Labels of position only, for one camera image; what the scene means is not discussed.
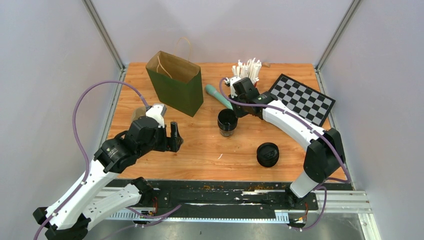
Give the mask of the stack of black cups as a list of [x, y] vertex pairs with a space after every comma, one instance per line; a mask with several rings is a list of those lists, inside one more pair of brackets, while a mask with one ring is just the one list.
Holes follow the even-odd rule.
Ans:
[[219, 112], [217, 116], [219, 132], [223, 137], [230, 137], [238, 125], [238, 118], [232, 109], [226, 108]]

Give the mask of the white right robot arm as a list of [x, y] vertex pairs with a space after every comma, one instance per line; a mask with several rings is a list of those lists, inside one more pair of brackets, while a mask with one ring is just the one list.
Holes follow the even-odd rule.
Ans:
[[306, 195], [339, 168], [345, 172], [344, 147], [341, 134], [334, 128], [325, 130], [289, 109], [269, 91], [260, 93], [248, 77], [225, 79], [230, 87], [229, 101], [238, 118], [256, 116], [285, 132], [305, 150], [303, 172], [289, 186], [286, 204], [298, 209]]

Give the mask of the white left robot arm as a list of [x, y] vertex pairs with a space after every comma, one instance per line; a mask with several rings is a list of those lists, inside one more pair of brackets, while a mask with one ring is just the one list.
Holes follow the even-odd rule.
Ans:
[[77, 182], [49, 207], [39, 207], [33, 217], [46, 228], [49, 240], [82, 240], [95, 225], [113, 213], [133, 205], [149, 206], [153, 187], [143, 178], [133, 179], [121, 190], [97, 201], [92, 200], [126, 168], [151, 151], [178, 152], [184, 142], [177, 122], [165, 125], [155, 118], [141, 116], [129, 129], [106, 140], [94, 154]]

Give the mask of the white wrapped straws bundle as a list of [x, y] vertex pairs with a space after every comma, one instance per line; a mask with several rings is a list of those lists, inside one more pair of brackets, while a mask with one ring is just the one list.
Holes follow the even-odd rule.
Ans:
[[246, 63], [238, 60], [237, 64], [231, 67], [231, 71], [235, 77], [249, 78], [255, 85], [259, 81], [261, 67], [262, 62], [259, 59], [251, 58]]

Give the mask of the teal handheld massager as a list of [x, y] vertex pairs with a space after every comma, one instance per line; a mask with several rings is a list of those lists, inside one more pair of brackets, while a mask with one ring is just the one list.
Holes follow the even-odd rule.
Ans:
[[218, 100], [227, 109], [233, 109], [232, 104], [220, 92], [218, 92], [218, 90], [214, 86], [212, 86], [211, 84], [207, 84], [204, 89], [210, 96]]

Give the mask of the grey cardboard cup carrier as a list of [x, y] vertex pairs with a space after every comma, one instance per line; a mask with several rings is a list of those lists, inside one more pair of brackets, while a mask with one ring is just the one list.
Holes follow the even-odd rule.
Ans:
[[132, 115], [131, 115], [130, 124], [133, 121], [138, 120], [140, 117], [145, 117], [146, 112], [147, 112], [147, 108], [145, 106], [141, 106], [141, 107], [134, 109], [134, 111], [132, 112]]

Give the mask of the green paper bag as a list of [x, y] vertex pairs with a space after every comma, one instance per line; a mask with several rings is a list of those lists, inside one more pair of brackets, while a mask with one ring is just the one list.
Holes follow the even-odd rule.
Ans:
[[146, 64], [145, 68], [159, 101], [190, 117], [194, 117], [202, 104], [203, 82], [201, 67], [190, 61], [192, 46], [189, 46], [187, 58], [158, 51]]

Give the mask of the black white chessboard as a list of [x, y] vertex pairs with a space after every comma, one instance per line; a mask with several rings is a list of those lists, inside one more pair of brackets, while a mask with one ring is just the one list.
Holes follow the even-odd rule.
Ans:
[[281, 74], [268, 90], [285, 106], [306, 121], [322, 127], [336, 101], [285, 75]]

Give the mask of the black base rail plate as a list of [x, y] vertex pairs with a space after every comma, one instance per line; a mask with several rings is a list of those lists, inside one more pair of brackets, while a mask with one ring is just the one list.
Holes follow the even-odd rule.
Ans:
[[153, 180], [146, 200], [134, 209], [156, 210], [165, 214], [176, 206], [176, 218], [199, 219], [271, 219], [276, 210], [293, 210], [304, 214], [318, 210], [314, 193], [297, 203], [291, 202], [286, 191], [289, 182]]

